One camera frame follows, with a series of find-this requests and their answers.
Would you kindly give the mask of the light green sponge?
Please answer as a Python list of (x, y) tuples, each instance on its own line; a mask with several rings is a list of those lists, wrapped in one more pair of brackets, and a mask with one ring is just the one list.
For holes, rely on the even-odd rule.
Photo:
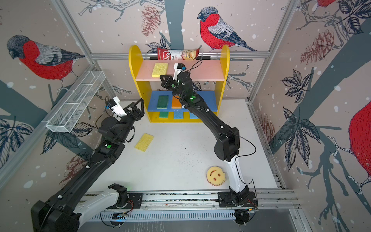
[(169, 116), (169, 112), (160, 112), (159, 113), (159, 118), (160, 119), (167, 119)]

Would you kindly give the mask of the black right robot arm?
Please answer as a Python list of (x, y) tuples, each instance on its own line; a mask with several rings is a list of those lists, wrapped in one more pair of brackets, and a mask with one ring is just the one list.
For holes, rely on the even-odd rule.
[(224, 123), (193, 89), (190, 72), (181, 72), (177, 78), (161, 75), (160, 80), (161, 86), (178, 97), (182, 107), (197, 116), (214, 135), (216, 139), (214, 152), (228, 165), (227, 175), (230, 184), (229, 197), (221, 202), (236, 207), (249, 204), (257, 208), (256, 193), (249, 189), (238, 170), (240, 139), (242, 138), (239, 130)]

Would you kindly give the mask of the pale yellow sponge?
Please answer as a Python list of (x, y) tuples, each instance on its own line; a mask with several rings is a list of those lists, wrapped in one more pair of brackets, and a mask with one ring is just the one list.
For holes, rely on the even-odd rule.
[(182, 109), (182, 104), (176, 97), (172, 98), (172, 109)]

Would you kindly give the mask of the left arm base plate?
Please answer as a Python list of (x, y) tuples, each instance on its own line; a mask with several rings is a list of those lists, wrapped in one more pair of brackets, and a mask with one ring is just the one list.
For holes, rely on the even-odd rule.
[(119, 210), (119, 209), (140, 209), (142, 204), (142, 193), (126, 193), (120, 194), (114, 205), (110, 205), (106, 209)]

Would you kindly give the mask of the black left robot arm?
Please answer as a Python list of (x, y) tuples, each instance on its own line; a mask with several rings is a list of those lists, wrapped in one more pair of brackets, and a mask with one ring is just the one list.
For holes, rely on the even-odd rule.
[(135, 132), (134, 123), (145, 115), (144, 101), (140, 99), (123, 108), (117, 118), (107, 117), (99, 128), (101, 144), (93, 151), (89, 162), (63, 188), (46, 202), (38, 201), (31, 208), (35, 232), (76, 232), (83, 224), (109, 207), (134, 209), (126, 187), (111, 184), (107, 190), (80, 203), (95, 181), (122, 154), (129, 133)]

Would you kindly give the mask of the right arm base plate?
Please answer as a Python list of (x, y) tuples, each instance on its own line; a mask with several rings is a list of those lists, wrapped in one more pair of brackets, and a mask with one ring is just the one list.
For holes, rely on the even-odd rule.
[(220, 208), (250, 207), (257, 208), (258, 201), (254, 192), (248, 192), (244, 197), (234, 196), (231, 192), (218, 192), (215, 200)]

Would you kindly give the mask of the blue sponge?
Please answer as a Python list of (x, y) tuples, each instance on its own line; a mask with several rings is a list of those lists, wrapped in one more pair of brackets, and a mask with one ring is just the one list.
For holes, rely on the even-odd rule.
[(175, 111), (174, 112), (174, 120), (183, 120), (184, 119), (184, 112)]
[(192, 113), (190, 113), (190, 116), (189, 116), (190, 119), (198, 119), (198, 117)]

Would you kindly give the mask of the dark green sponge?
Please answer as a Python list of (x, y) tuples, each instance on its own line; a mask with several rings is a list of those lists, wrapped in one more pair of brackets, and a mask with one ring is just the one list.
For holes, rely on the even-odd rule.
[(167, 109), (168, 108), (168, 102), (169, 102), (169, 96), (168, 95), (159, 96), (158, 101), (157, 101), (157, 109)]

